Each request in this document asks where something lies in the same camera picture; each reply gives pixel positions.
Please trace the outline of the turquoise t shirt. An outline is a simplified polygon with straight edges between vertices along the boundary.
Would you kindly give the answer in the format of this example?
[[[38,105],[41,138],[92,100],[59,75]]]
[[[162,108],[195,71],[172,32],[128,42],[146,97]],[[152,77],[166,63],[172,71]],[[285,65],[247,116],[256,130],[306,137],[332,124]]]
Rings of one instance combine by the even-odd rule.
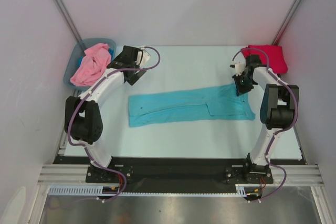
[[[129,97],[129,126],[200,120],[253,121],[248,95],[238,96],[236,86],[207,87]]]

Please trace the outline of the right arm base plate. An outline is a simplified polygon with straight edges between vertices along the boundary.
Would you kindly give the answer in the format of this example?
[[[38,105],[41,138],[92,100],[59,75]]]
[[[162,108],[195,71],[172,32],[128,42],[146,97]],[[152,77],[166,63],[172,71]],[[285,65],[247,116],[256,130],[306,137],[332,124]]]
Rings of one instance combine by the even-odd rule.
[[[272,184],[274,182],[269,165],[243,164],[228,166],[224,170],[228,184]]]

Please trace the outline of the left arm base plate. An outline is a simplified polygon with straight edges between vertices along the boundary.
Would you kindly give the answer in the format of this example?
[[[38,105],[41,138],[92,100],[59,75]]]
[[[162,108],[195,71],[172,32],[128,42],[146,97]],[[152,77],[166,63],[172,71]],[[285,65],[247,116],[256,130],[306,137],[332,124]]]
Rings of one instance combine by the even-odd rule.
[[[122,173],[126,177],[127,184],[133,184],[135,182],[134,161],[135,159],[130,157],[113,157],[108,169],[113,169]],[[110,184],[117,183],[122,178],[123,177],[121,175],[96,167],[92,162],[90,162],[85,182],[91,184]]]

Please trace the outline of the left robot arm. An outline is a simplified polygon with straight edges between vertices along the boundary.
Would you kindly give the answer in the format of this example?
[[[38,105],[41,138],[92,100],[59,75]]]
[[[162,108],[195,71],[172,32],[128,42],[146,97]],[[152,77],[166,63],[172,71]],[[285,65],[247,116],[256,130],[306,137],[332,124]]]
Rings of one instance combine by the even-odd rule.
[[[124,46],[88,90],[66,100],[64,130],[68,143],[85,150],[91,164],[99,167],[97,174],[105,182],[115,178],[116,169],[109,165],[112,156],[101,140],[103,121],[100,108],[119,86],[126,82],[135,84],[146,73],[144,67],[149,59],[145,47]]]

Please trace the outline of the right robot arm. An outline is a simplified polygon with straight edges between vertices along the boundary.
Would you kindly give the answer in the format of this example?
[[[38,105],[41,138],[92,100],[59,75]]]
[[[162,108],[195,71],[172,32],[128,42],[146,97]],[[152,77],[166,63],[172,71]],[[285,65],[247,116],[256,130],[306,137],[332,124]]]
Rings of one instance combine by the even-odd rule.
[[[232,76],[236,94],[241,96],[255,86],[264,91],[259,117],[262,128],[253,150],[247,159],[250,165],[242,169],[243,179],[254,183],[261,177],[258,166],[267,166],[273,148],[281,135],[293,128],[298,118],[299,87],[284,82],[258,55],[250,55],[244,63],[232,61]]]

